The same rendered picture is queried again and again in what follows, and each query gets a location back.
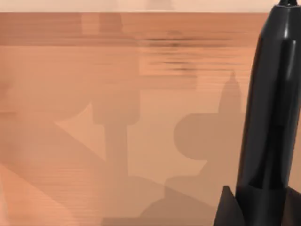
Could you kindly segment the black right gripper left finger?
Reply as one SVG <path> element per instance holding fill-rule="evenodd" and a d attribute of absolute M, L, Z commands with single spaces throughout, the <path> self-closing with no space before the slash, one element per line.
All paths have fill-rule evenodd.
<path fill-rule="evenodd" d="M 245 226 L 241 208 L 229 186 L 223 186 L 213 226 Z"/>

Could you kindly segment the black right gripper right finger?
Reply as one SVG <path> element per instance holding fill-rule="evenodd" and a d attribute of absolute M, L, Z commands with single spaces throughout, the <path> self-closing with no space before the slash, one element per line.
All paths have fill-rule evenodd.
<path fill-rule="evenodd" d="M 301 226 L 301 193 L 288 187 L 282 226 Z"/>

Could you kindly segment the glossy black bottle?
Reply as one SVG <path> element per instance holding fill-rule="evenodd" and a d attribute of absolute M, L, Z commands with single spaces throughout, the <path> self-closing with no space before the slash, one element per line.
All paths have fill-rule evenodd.
<path fill-rule="evenodd" d="M 279 0 L 258 38 L 236 200 L 246 226 L 281 226 L 301 109 L 301 5 Z"/>

